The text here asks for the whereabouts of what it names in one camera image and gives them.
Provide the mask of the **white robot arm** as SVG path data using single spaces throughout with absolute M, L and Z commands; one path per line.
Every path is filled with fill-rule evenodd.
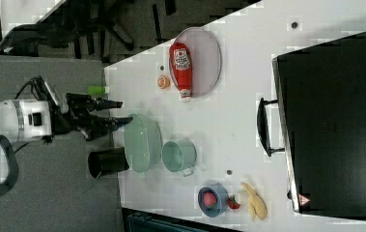
M 71 93 L 66 94 L 64 102 L 52 97 L 0 101 L 0 154 L 7 164 L 7 174 L 0 181 L 0 196 L 10 191 L 18 178 L 15 143 L 50 140 L 71 131 L 81 132 L 88 141 L 99 138 L 130 123 L 132 118 L 104 118 L 95 113 L 122 105 L 120 101 Z

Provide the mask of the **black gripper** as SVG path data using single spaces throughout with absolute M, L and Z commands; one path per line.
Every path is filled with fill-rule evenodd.
M 92 98 L 89 95 L 66 94 L 68 109 L 63 108 L 55 101 L 50 102 L 51 131 L 53 135 L 67 134 L 79 131 L 86 140 L 94 140 L 103 136 L 104 131 L 117 131 L 130 123 L 132 117 L 100 118 L 92 115 L 93 111 L 121 108 L 122 101 L 103 100 Z

